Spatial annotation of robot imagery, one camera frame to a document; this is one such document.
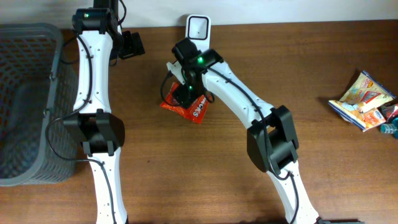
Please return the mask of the teal mouthwash bottle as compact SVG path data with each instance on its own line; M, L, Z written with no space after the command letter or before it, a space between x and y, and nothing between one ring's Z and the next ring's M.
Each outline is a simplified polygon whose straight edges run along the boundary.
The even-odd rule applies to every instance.
M391 135L393 135L394 138L398 139L397 122L398 122L398 119L395 118L388 124L382 124L381 125L381 133L391 134Z

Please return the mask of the black red snack packet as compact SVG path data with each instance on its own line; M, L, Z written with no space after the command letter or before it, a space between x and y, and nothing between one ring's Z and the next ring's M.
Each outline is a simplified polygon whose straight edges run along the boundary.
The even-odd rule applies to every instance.
M397 116L397 104L381 106L381 112L386 121L390 121Z

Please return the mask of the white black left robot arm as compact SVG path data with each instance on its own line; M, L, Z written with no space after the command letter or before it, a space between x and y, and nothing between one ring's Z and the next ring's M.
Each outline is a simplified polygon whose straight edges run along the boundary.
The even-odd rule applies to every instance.
M78 42L78 92L73 111L62 119L73 139L83 148L93 173L97 223L127 223L119 162L125 127L112 114L109 102L110 62L143 55L140 35L124 31L119 15L122 1L95 0L92 7L77 9L72 17Z

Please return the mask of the yellow wet wipes pack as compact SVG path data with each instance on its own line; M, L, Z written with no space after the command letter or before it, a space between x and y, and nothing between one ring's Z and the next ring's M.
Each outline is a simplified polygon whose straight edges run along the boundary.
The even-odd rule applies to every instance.
M345 121L352 123L363 131L363 113L394 100L392 94L370 74L363 70L357 80L339 100L329 100L328 104Z

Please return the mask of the red snack bag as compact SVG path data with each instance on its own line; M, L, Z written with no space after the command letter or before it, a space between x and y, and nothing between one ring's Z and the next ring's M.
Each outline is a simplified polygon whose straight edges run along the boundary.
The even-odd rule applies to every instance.
M188 119L194 123L200 124L203 121L205 113L207 111L209 101L205 98L204 95L198 97L187 109L181 106L170 106L168 103L176 105L177 102L175 97L172 95L173 93L177 92L177 88L180 86L179 83L173 82L172 86L170 87L170 91L168 92L167 96L165 97L166 101L160 104L160 107L166 110L173 111L180 116Z

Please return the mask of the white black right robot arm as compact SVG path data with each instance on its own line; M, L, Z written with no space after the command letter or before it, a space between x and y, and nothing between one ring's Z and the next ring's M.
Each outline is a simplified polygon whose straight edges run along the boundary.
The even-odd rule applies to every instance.
M201 51L185 38L172 53L176 62L169 65L169 72L181 83L174 95L177 104L186 108L207 93L217 96L246 128L248 156L271 178L287 223L323 223L301 180L292 113L284 105L276 108L259 98L216 50Z

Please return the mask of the orange tissue pack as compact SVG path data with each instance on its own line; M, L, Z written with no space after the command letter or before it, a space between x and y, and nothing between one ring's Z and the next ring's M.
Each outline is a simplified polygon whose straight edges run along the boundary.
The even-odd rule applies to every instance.
M378 127L385 122L386 119L383 117L382 113L377 108L373 108L366 113L363 113L363 123L365 126L363 132Z

